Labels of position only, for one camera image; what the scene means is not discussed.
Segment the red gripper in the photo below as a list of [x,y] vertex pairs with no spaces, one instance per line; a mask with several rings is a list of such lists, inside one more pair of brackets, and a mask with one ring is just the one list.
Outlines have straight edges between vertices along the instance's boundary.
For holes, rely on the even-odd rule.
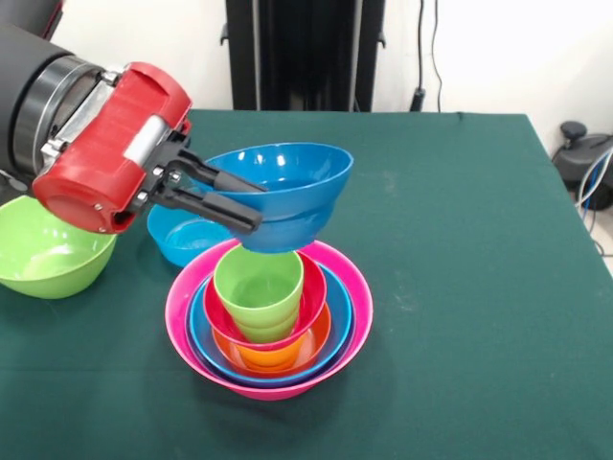
[[[65,149],[42,149],[45,166],[34,180],[34,196],[52,214],[89,232],[119,234],[135,217],[130,205],[142,191],[145,163],[173,130],[182,127],[192,101],[165,71],[133,62],[115,86],[102,82],[58,136]],[[176,154],[182,172],[216,190],[264,193],[265,187],[203,162],[188,149]],[[159,204],[251,234],[261,213],[214,192],[199,195],[165,187]]]

